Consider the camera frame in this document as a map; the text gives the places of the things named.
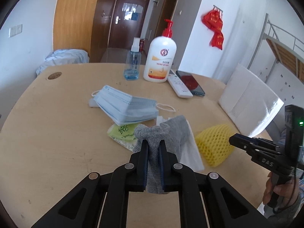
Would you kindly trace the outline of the person's right hand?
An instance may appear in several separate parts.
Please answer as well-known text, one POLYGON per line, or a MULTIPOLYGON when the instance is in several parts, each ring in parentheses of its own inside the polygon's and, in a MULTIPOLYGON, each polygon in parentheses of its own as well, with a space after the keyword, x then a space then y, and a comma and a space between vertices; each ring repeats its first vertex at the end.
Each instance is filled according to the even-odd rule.
POLYGON ((299 179, 292 179, 285 184, 274 186, 272 184, 272 175, 273 173, 270 172, 267 176, 268 180, 266 182, 266 189, 262 199, 263 204, 268 204, 271 200, 272 194, 274 193, 283 197, 283 201, 280 206, 281 208, 290 207, 295 204, 299 195, 299 179))

